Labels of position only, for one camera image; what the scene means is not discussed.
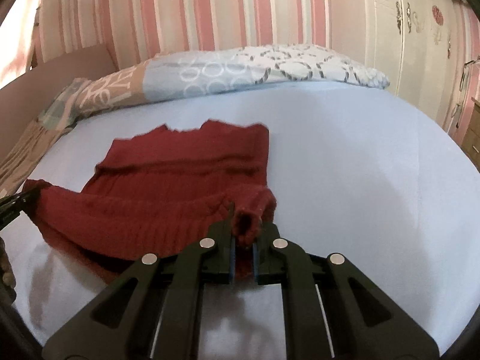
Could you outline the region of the red knit sweater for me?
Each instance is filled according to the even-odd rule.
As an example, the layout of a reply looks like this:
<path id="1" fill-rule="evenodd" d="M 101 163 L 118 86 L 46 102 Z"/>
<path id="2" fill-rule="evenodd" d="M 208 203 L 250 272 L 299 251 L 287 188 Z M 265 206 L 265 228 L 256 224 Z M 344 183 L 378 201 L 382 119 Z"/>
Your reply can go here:
<path id="1" fill-rule="evenodd" d="M 179 254 L 226 219 L 240 245 L 252 244 L 276 208 L 268 159 L 261 124 L 161 125 L 115 140 L 80 192 L 26 181 L 38 191 L 26 213 L 49 246 L 108 283 L 145 254 Z"/>

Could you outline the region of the folded brown garment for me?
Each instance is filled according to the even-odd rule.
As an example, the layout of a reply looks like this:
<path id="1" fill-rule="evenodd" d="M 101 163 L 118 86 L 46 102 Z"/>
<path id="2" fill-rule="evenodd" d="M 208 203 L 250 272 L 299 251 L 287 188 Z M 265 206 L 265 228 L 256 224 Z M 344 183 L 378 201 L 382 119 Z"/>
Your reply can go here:
<path id="1" fill-rule="evenodd" d="M 40 122 L 32 121 L 1 161 L 1 197 L 14 194 L 50 148 L 70 131 L 69 127 L 48 129 Z"/>

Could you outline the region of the pink upholstered headboard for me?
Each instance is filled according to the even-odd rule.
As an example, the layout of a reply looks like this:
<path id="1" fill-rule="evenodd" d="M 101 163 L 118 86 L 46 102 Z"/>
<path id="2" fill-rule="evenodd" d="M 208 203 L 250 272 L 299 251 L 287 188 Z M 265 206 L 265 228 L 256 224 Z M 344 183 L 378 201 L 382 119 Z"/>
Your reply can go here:
<path id="1" fill-rule="evenodd" d="M 116 70 L 107 47 L 97 45 L 42 63 L 1 88 L 1 157 L 7 156 L 29 123 L 73 79 L 97 80 Z"/>

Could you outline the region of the plaid green pink pillow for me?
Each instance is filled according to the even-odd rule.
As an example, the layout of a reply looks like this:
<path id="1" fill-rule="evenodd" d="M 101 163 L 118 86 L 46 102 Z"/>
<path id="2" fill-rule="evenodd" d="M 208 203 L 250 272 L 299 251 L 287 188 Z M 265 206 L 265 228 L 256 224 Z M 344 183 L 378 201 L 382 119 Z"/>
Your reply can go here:
<path id="1" fill-rule="evenodd" d="M 63 88 L 52 103 L 37 117 L 38 123 L 47 130 L 63 131 L 72 127 L 79 116 L 77 98 L 91 84 L 86 78 L 75 78 Z"/>

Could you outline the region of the light blue bed sheet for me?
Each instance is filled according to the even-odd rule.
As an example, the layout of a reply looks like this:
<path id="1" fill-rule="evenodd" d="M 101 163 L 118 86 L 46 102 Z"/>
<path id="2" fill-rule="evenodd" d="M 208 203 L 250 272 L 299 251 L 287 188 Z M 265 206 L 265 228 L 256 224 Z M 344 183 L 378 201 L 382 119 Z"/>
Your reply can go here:
<path id="1" fill-rule="evenodd" d="M 284 83 L 113 111 L 81 121 L 30 175 L 80 191 L 116 138 L 206 120 L 270 132 L 268 186 L 280 234 L 344 254 L 435 339 L 452 347 L 479 307 L 479 172 L 439 125 L 386 91 Z M 14 306 L 43 345 L 104 287 L 21 214 L 1 231 Z M 281 290 L 205 291 L 199 359 L 285 359 Z"/>

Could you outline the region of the bright pink curtain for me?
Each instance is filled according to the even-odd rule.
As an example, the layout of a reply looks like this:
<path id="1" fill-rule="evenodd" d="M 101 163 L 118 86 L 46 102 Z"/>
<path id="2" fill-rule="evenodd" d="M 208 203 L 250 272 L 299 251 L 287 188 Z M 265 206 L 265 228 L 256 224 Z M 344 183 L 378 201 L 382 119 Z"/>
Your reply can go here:
<path id="1" fill-rule="evenodd" d="M 41 0 L 16 0 L 1 23 L 1 87 L 29 69 Z"/>

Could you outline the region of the patterned blue brown duvet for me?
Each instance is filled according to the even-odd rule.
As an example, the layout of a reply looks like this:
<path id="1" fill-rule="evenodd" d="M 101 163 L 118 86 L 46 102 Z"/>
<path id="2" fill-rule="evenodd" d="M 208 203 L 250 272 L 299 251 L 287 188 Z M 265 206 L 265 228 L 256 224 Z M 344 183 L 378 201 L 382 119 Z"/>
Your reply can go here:
<path id="1" fill-rule="evenodd" d="M 187 51 L 154 58 L 83 85 L 76 119 L 124 107 L 252 89 L 289 81 L 334 81 L 386 89 L 386 74 L 315 44 Z"/>

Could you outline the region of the wooden bedside drawer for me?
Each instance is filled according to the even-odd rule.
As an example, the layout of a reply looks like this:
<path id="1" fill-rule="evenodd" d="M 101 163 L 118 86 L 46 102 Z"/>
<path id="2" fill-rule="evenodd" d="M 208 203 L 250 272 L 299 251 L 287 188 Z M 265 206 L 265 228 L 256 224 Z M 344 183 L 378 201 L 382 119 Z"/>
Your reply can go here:
<path id="1" fill-rule="evenodd" d="M 471 160 L 476 168 L 480 166 L 480 107 L 479 101 L 472 98 L 473 112 L 470 118 L 469 126 L 465 137 L 461 143 L 461 149 Z"/>

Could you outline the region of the white floral wardrobe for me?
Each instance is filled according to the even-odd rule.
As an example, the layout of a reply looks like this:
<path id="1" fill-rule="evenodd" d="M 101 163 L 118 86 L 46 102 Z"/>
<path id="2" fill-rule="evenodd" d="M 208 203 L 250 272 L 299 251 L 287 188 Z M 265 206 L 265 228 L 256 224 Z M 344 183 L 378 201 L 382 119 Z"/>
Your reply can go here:
<path id="1" fill-rule="evenodd" d="M 469 88 L 469 10 L 465 0 L 365 0 L 367 62 L 445 131 L 460 120 Z"/>

